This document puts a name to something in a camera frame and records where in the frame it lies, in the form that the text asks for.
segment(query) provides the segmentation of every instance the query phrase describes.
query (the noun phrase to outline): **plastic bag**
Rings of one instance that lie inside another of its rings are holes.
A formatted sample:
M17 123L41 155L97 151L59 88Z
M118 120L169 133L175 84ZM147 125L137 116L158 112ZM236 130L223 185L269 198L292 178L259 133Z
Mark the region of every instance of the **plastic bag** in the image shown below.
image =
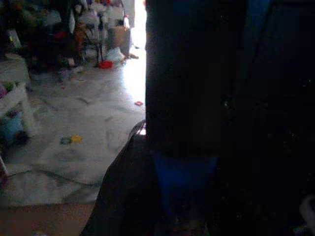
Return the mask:
M120 51L120 48L116 47L108 51L106 60L112 62L121 62L124 58L125 56Z

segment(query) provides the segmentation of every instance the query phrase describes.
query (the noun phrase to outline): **blue object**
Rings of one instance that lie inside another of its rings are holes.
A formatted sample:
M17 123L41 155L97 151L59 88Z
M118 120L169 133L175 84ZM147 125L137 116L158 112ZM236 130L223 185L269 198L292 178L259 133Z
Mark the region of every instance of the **blue object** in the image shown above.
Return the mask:
M198 218L205 205L205 189L218 158L177 160L153 155L161 190L162 208L171 219Z
M8 118L5 124L0 125L0 140L5 145L11 145L16 141L16 134L23 131L21 122L22 113L19 112L15 117Z

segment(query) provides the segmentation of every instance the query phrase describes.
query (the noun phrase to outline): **scattered toy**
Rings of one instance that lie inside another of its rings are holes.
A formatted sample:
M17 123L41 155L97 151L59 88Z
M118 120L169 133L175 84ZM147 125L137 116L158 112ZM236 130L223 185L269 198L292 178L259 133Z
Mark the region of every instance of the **scattered toy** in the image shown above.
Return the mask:
M112 61L106 60L106 61L102 61L98 66L101 69L110 69L110 68L113 68L113 65L114 64Z
M75 143L75 144L78 144L78 143L82 142L82 140L83 140L83 137L80 136L80 135L73 135L73 136L71 137L71 141L72 141L73 143Z
M134 104L137 105L137 106L142 106L142 105L143 105L143 102L137 101L137 102L135 102Z
M67 144L71 144L71 143L72 143L72 139L70 136L64 136L60 139L60 144L67 145Z

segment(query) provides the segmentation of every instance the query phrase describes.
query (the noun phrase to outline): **red toy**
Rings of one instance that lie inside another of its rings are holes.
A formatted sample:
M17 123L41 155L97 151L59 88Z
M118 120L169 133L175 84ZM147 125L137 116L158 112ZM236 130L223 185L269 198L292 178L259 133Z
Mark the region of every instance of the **red toy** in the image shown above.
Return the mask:
M102 61L99 65L99 68L101 69L109 69L113 67L113 63L111 61Z
M134 104L137 105L137 106L142 106L142 105L143 105L143 102L137 101L137 102L135 102Z

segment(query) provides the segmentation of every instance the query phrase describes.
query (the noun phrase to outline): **white floor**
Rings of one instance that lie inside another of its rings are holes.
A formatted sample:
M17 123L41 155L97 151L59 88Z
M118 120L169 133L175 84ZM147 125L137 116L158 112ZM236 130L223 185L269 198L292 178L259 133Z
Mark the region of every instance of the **white floor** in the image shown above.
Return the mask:
M133 126L145 118L145 52L116 69L88 67L62 85L37 81L29 94L39 134L13 146L1 205L88 203ZM67 135L78 144L61 145Z

